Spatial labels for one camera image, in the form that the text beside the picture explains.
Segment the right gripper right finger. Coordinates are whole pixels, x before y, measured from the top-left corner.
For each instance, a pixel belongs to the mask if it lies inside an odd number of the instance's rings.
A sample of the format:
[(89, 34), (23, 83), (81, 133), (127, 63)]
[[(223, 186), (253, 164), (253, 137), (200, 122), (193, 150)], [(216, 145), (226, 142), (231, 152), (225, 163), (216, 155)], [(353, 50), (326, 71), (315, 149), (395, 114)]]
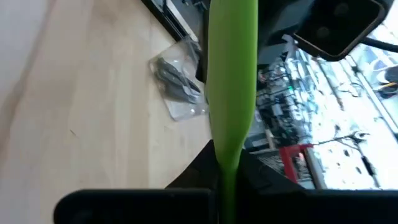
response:
[(242, 151), (237, 224), (398, 224), (398, 190), (309, 190)]

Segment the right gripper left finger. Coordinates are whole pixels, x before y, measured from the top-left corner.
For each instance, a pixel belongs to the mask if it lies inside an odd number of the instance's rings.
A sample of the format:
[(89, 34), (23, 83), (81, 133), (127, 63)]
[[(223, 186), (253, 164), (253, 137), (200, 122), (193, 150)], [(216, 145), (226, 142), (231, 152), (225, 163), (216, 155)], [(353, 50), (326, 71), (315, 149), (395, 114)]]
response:
[(54, 224), (218, 224), (213, 141), (164, 189), (82, 189), (64, 196)]

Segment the long black-handled knife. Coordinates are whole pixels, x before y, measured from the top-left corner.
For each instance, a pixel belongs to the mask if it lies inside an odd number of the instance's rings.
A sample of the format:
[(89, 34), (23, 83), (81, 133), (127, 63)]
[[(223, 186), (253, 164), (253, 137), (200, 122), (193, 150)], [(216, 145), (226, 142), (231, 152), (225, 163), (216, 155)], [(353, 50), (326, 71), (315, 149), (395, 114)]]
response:
[(201, 93), (196, 84), (177, 70), (172, 64), (168, 63), (163, 57), (157, 58), (155, 65), (157, 67), (155, 75), (159, 80), (187, 90), (189, 94), (199, 95)]

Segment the green silicone spatula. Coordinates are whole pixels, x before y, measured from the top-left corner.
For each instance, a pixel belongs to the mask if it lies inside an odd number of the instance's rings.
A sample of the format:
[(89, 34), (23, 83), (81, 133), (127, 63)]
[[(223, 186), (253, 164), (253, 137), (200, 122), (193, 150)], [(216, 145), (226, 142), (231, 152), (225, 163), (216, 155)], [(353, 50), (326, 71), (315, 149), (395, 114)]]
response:
[(206, 97), (221, 173), (221, 224), (236, 219), (236, 176), (256, 97), (259, 0), (211, 0)]

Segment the clear plastic bin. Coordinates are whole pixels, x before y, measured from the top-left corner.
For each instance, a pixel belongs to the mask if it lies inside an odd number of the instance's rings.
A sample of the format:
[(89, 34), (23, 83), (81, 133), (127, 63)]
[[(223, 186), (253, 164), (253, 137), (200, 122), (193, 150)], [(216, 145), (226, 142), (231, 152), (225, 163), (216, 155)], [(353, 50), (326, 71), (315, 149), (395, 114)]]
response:
[[(207, 114), (208, 112), (204, 84), (195, 77), (200, 54), (201, 48), (198, 42), (186, 37), (149, 60), (149, 68), (153, 74), (159, 92), (164, 99), (171, 118), (175, 121), (189, 119), (194, 116)], [(157, 70), (155, 61), (159, 57), (163, 57), (168, 63), (172, 64), (177, 70), (182, 72), (187, 78), (189, 78), (199, 87), (201, 91), (201, 97), (199, 97), (197, 104), (177, 101), (165, 94), (163, 81), (159, 80), (155, 75)]]

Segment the black aluminium rig frame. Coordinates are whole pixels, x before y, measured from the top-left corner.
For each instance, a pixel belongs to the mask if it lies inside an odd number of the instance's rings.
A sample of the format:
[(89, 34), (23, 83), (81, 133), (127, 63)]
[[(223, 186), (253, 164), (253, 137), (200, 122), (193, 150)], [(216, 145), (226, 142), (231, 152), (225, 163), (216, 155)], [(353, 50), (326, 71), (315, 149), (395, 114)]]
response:
[(186, 37), (198, 42), (203, 8), (200, 0), (141, 0), (176, 41)]

